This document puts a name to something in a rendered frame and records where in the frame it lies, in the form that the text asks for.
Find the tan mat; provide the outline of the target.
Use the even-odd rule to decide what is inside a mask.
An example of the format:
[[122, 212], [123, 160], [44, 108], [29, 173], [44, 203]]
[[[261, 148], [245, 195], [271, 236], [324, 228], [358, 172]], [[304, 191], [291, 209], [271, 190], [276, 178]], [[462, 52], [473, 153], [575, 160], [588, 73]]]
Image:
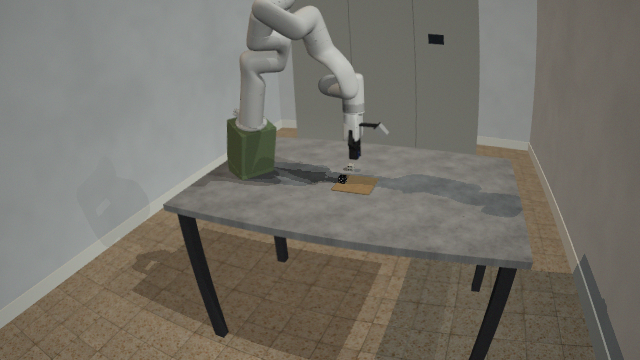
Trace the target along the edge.
[[[347, 175], [347, 174], [344, 174]], [[369, 195], [379, 178], [364, 177], [347, 175], [347, 182], [345, 184], [336, 183], [332, 187], [332, 191], [340, 191], [347, 193]]]

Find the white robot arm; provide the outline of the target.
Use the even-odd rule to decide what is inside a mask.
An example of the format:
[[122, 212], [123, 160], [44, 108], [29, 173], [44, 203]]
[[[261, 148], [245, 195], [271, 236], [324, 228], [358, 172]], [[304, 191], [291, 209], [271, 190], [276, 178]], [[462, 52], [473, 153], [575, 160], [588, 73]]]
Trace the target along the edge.
[[300, 40], [301, 37], [304, 37], [302, 40], [308, 54], [336, 75], [336, 78], [326, 75], [320, 79], [320, 92], [341, 98], [344, 112], [365, 110], [363, 76], [354, 72], [350, 62], [333, 45], [320, 11], [314, 6], [305, 6], [293, 13], [287, 12], [294, 2], [255, 0], [252, 5], [246, 39], [250, 50], [244, 51], [239, 60], [240, 112], [239, 109], [233, 112], [237, 116], [237, 128], [243, 131], [258, 131], [266, 127], [267, 120], [263, 117], [266, 85], [259, 74], [283, 71], [291, 40]]

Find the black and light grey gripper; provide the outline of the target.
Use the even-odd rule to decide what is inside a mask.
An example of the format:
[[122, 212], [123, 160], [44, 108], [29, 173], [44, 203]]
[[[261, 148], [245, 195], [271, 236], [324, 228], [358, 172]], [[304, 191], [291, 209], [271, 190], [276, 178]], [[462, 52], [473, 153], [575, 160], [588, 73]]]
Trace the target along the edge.
[[[363, 122], [362, 113], [364, 112], [365, 110], [359, 113], [348, 113], [343, 111], [344, 113], [343, 140], [345, 141], [348, 139], [349, 159], [352, 159], [352, 160], [358, 160], [357, 143], [359, 148], [359, 157], [361, 156], [361, 146], [359, 145], [361, 145], [360, 138], [363, 135], [363, 127], [359, 126], [359, 124]], [[347, 138], [347, 135], [349, 135], [348, 138]], [[356, 139], [354, 139], [354, 137]]]

